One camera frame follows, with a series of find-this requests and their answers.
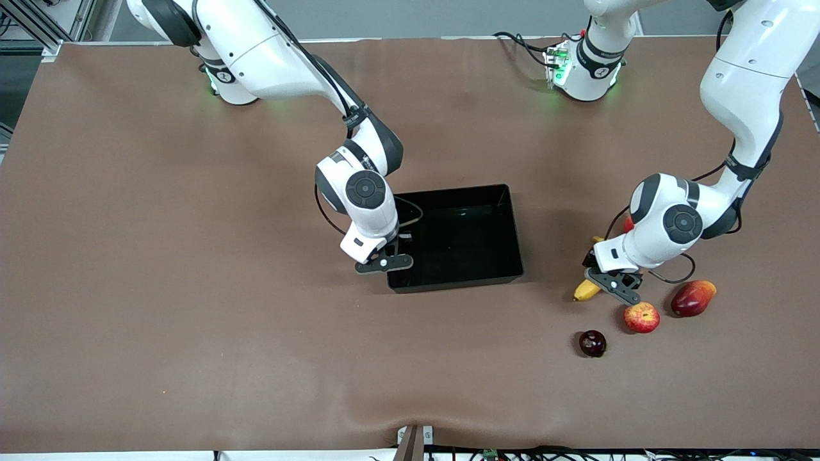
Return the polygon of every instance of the yellow banana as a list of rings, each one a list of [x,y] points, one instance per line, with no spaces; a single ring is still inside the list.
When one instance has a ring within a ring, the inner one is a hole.
[[[588,301],[599,291],[601,291],[601,289],[596,284],[584,280],[578,285],[578,288],[575,288],[575,294],[572,295],[572,299],[575,301]]]

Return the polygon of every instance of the red fruit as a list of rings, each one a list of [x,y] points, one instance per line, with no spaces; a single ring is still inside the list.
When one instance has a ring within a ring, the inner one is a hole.
[[[623,222],[623,233],[626,234],[632,229],[635,229],[635,223],[632,222],[632,215],[629,215],[626,217],[626,221]]]
[[[652,304],[638,303],[623,311],[623,320],[626,327],[635,333],[650,333],[658,328],[661,315]]]
[[[672,298],[672,311],[681,317],[700,315],[717,292],[718,289],[710,281],[691,281],[684,284]]]

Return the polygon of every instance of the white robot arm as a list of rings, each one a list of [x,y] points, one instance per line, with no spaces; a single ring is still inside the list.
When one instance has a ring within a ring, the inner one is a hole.
[[[590,22],[582,37],[549,50],[549,83],[580,101],[599,99],[615,84],[638,29],[637,12],[665,0],[584,0]]]
[[[610,17],[608,9],[600,6],[607,0],[587,1],[598,9],[590,9],[595,19],[585,47],[592,40],[594,48],[622,52],[633,34],[632,14],[655,1],[633,0],[629,2],[632,8],[624,7],[623,0],[614,2],[617,14]],[[608,33],[600,34],[601,29]],[[820,0],[746,0],[734,10],[731,33],[700,84],[706,109],[735,136],[726,168],[714,185],[665,174],[641,182],[629,207],[635,228],[593,247],[584,262],[589,280],[624,303],[636,304],[640,302],[635,289],[641,272],[682,254],[699,239],[724,235],[735,226],[749,188],[769,163],[780,132],[783,89],[818,31]],[[581,54],[569,54],[569,60]],[[567,94],[584,100],[603,96],[610,85],[607,79],[590,78],[583,71],[589,67],[580,60],[569,65],[572,72],[561,83]]]
[[[344,144],[317,165],[315,180],[331,207],[350,215],[341,248],[360,273],[412,265],[381,254],[396,238],[399,216],[385,176],[399,168],[403,146],[334,69],[307,52],[264,0],[127,0],[134,18],[203,61],[228,103],[321,95],[343,114]]]

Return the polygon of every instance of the black tray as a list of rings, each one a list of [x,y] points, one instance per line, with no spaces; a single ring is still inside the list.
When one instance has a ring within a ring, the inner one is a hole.
[[[513,201],[507,185],[396,194],[418,205],[424,216],[403,227],[399,253],[413,257],[413,266],[388,272],[388,285],[396,293],[446,290],[508,283],[524,274]],[[396,200],[401,222],[418,217],[418,211]]]

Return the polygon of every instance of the brown table mat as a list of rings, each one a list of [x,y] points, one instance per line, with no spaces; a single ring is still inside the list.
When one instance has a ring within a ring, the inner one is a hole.
[[[344,138],[326,100],[231,107],[185,49],[63,47],[0,176],[0,450],[374,448],[410,422],[442,445],[820,446],[820,142],[797,85],[744,230],[691,251],[712,306],[628,335],[615,300],[568,300],[644,177],[726,156],[698,93],[713,39],[636,39],[597,103],[508,45],[309,46],[404,142],[395,191],[512,190],[525,276],[410,295],[356,275],[316,210]],[[593,328],[601,359],[574,346]]]

